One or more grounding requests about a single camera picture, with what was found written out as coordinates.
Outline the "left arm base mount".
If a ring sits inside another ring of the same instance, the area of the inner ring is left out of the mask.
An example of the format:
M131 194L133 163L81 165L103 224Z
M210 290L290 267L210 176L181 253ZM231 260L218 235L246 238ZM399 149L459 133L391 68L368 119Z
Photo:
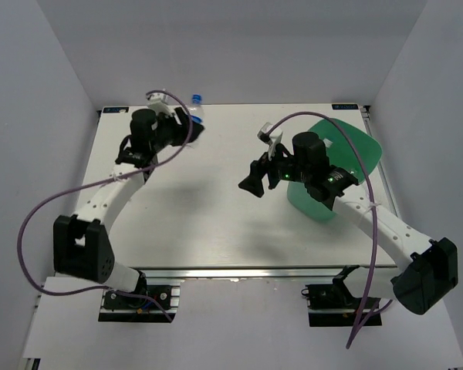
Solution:
M161 306L170 319L155 303L145 298L129 298L115 291L104 291L98 322L170 324L177 313L180 287L179 283L156 284L153 281L147 286L147 295Z

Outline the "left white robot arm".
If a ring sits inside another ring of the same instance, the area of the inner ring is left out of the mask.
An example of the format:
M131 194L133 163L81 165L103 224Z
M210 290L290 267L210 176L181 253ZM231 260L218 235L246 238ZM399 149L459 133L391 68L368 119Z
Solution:
M73 215L59 216L53 224L55 272L121 291L121 298L132 308L143 305L148 291L145 276L116 261L110 229L130 198L149 180L159 152L193 143L203 131L201 119L189 118L182 108L174 113L151 108L134 111L110 182L100 185Z

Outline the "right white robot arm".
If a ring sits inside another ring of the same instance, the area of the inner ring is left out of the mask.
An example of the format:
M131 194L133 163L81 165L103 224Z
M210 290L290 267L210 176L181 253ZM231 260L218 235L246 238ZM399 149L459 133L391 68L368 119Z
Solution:
M281 180L300 183L321 207L357 226L396 265L373 272L360 265L346 266L333 278L338 305L353 306L363 295L366 278L372 277L370 297L394 299L408 311L423 315L457 285L455 244L446 237L431 239L370 201L367 188L351 172L330 163L325 143L316 133L296 134L292 152L282 145L281 135L261 131L258 138L269 148L252 161L239 188L262 197L264 177L270 189Z

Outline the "green plastic bin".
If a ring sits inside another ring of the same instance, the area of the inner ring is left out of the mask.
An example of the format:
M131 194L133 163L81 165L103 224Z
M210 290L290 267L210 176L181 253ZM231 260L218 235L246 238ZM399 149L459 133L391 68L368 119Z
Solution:
M335 121L351 139L363 161L367 173L371 174L382 157L381 145L361 129L357 129L355 126L345 123L340 119L335 119ZM308 131L316 133L321 140L332 142L331 147L326 148L326 154L332 165L352 172L359 183L365 181L365 176L353 150L335 126L327 120L321 119L309 128ZM327 222L336 216L334 212L311 198L301 183L289 183L287 199L297 210L314 221Z

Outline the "blue cap water bottle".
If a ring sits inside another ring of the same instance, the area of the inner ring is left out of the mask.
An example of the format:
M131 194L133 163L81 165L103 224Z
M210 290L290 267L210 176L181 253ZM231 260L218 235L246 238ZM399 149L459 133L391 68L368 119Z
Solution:
M188 111L195 123L202 124L204 122L204 108L202 106L202 96L200 94L192 95L191 102L188 104Z

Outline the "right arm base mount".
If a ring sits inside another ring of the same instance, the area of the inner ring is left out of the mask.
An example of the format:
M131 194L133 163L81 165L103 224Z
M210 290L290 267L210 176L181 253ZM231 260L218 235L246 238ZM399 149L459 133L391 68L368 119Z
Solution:
M354 297L344 285L348 274L358 265L346 266L328 284L308 284L301 290L307 300L311 328L352 327L361 298Z

